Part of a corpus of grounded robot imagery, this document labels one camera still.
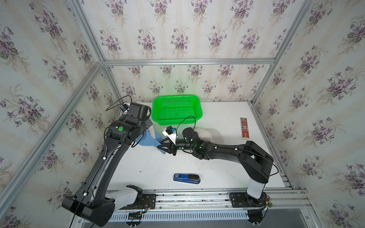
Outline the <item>blue baseball cap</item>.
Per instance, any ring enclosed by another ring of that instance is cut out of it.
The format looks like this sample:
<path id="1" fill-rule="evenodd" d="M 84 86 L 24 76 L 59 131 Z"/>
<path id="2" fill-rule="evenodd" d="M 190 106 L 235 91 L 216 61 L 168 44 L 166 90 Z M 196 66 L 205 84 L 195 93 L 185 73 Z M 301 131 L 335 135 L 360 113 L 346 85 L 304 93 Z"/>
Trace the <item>blue baseball cap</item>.
<path id="1" fill-rule="evenodd" d="M 154 130 L 151 126 L 147 129 L 142 135 L 140 135 L 136 142 L 141 146 L 153 146 L 158 149 L 158 146 L 161 145 L 160 141 L 162 141 L 162 137 Z M 158 149 L 162 154 L 166 154 L 165 151 Z"/>

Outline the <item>white baseball cap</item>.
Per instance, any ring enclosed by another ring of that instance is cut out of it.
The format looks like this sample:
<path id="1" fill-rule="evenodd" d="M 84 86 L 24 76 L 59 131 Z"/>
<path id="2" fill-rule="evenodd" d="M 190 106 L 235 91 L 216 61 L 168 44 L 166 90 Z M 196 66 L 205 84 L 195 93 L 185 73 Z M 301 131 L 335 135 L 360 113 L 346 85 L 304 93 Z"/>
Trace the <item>white baseball cap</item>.
<path id="1" fill-rule="evenodd" d="M 194 130 L 195 132 L 197 132 L 199 138 L 201 140 L 204 141 L 209 141 L 212 143 L 217 143 L 217 144 L 223 144 L 224 143 L 224 139 L 222 134 L 213 128 L 208 128 L 208 129 L 203 129 L 203 128 L 196 128 Z"/>

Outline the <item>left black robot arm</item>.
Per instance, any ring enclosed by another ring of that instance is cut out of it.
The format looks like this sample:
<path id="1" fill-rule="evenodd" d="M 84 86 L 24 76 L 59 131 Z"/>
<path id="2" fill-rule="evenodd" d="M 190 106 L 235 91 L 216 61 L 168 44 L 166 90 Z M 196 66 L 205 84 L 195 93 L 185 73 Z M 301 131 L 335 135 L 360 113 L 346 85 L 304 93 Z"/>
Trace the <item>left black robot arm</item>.
<path id="1" fill-rule="evenodd" d="M 107 188 L 126 151 L 152 126 L 151 114 L 151 107 L 132 102 L 127 114 L 106 128 L 97 161 L 80 189 L 64 198 L 63 208 L 100 227 L 110 220 L 118 206 L 116 199 L 106 195 Z"/>

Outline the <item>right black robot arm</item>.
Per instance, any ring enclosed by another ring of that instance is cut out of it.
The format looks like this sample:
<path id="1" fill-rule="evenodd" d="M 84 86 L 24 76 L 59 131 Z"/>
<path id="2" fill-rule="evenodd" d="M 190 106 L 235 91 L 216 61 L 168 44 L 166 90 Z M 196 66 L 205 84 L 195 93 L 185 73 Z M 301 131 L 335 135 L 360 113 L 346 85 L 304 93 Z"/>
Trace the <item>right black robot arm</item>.
<path id="1" fill-rule="evenodd" d="M 191 127 L 183 130 L 182 138 L 170 126 L 163 134 L 166 138 L 160 141 L 157 148 L 166 153 L 175 156 L 181 150 L 200 160 L 220 159 L 241 164 L 250 177 L 246 194 L 253 199 L 261 198 L 264 187 L 269 182 L 274 160 L 255 142 L 247 141 L 239 145 L 216 144 L 201 139 L 198 132 Z"/>

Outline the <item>green plastic basket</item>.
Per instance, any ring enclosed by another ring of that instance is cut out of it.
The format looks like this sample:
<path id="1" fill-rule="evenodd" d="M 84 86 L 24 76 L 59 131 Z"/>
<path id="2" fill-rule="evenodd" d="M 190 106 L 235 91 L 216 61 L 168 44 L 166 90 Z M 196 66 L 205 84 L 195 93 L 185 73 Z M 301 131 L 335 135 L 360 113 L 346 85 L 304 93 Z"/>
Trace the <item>green plastic basket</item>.
<path id="1" fill-rule="evenodd" d="M 153 101 L 152 119 L 159 125 L 179 124 L 181 121 L 191 124 L 202 116 L 201 102 L 195 95 L 161 96 Z"/>

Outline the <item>blue stapler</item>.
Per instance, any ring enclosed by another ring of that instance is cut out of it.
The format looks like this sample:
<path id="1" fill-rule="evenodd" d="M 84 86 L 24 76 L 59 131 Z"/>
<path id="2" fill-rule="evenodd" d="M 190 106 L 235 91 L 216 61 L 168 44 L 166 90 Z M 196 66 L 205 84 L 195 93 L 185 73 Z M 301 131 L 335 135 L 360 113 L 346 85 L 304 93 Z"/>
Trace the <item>blue stapler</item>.
<path id="1" fill-rule="evenodd" d="M 176 173 L 174 174 L 173 180 L 177 182 L 185 182 L 191 184 L 199 184 L 201 182 L 199 175 L 196 174 Z"/>

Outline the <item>red bookmark strip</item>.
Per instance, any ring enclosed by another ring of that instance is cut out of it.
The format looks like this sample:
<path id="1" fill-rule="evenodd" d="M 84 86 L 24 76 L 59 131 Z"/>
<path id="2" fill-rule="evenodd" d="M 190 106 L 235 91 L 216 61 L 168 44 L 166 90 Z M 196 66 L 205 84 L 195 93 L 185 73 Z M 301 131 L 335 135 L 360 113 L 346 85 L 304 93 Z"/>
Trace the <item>red bookmark strip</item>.
<path id="1" fill-rule="evenodd" d="M 249 139 L 249 129 L 248 129 L 248 121 L 246 118 L 240 118 L 240 127 L 241 127 L 241 137 L 242 139 Z"/>

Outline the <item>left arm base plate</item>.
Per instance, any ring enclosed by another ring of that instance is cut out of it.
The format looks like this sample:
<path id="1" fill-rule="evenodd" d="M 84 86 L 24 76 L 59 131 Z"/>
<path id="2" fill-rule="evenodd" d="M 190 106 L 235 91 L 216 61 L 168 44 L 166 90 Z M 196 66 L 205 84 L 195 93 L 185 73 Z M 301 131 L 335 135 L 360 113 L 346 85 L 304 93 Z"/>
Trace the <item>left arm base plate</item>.
<path id="1" fill-rule="evenodd" d="M 155 209 L 156 207 L 156 194 L 143 194 L 142 196 L 138 196 L 136 202 L 127 205 L 122 210 L 142 210 L 142 209 Z"/>

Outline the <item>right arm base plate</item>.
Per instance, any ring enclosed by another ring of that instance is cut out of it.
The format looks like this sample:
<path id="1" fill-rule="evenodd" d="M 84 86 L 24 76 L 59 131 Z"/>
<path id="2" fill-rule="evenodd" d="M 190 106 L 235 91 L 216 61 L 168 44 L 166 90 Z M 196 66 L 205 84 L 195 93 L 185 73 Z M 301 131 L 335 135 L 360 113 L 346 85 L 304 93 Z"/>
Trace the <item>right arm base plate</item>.
<path id="1" fill-rule="evenodd" d="M 262 192 L 258 199 L 250 196 L 247 192 L 231 192 L 229 199 L 234 208 L 262 208 L 270 200 L 265 192 Z"/>

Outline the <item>aluminium front rail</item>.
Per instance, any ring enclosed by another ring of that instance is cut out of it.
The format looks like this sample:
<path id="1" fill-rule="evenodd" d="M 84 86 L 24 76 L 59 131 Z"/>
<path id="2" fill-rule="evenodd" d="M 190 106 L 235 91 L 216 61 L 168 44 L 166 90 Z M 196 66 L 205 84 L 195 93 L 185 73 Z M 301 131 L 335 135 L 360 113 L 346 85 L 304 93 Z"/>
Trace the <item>aluminium front rail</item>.
<path id="1" fill-rule="evenodd" d="M 198 190 L 148 190 L 138 191 L 133 197 L 131 193 L 107 192 L 107 199 L 115 199 L 115 209 L 131 205 L 136 202 L 138 196 L 143 194 L 156 194 L 156 207 L 150 210 L 215 210 L 222 208 L 233 208 L 229 199 L 231 192 L 246 192 L 244 188 L 231 189 L 198 189 Z M 303 190 L 293 190 L 290 188 L 269 188 L 264 190 L 271 204 L 276 209 L 304 209 L 312 208 L 309 199 Z"/>

